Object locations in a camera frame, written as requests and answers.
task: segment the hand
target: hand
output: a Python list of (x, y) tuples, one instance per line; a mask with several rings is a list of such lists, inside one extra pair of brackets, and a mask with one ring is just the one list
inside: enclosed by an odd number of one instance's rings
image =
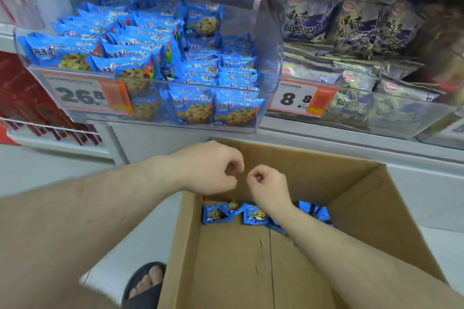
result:
[(242, 153), (215, 141), (194, 144), (168, 156), (178, 190), (213, 195), (234, 189), (245, 169)]
[(292, 207), (287, 179), (276, 169), (266, 165), (256, 166), (248, 174), (246, 181), (253, 199), (272, 218), (277, 218), (279, 211)]

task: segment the foot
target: foot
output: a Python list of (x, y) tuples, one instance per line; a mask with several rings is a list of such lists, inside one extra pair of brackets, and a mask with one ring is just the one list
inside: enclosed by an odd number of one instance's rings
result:
[(163, 272), (159, 266), (155, 265), (150, 269), (148, 275), (142, 277), (142, 280), (137, 283), (136, 287), (132, 288), (129, 293), (129, 299), (141, 294), (151, 287), (156, 286), (157, 284), (160, 284), (161, 282), (163, 282)]

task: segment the price label 26.8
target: price label 26.8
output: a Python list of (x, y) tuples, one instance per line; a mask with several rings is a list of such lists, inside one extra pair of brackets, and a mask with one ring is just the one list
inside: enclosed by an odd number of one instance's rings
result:
[(124, 82), (110, 78), (39, 70), (55, 99), (69, 110), (133, 115)]
[(336, 88), (281, 78), (269, 109), (320, 118), (336, 93)]

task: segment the black slipper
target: black slipper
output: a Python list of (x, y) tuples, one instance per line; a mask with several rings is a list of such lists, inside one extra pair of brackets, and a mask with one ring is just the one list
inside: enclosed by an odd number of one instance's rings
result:
[(135, 288), (137, 283), (142, 280), (142, 277), (148, 275), (150, 269), (156, 265), (159, 266), (163, 272), (164, 278), (166, 273), (166, 264), (155, 261), (153, 263), (143, 265), (132, 275), (129, 282), (127, 283), (123, 294), (123, 302), (121, 305), (123, 309), (156, 309), (160, 300), (161, 288), (163, 286), (162, 282), (129, 299), (131, 290)]

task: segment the forearm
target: forearm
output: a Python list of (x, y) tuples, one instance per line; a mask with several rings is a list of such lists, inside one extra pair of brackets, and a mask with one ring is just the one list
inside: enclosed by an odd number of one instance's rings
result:
[(464, 297), (445, 283), (296, 207), (275, 219), (352, 308), (464, 308)]
[(170, 164), (154, 157), (1, 200), (5, 307), (39, 308), (75, 283), (180, 188)]

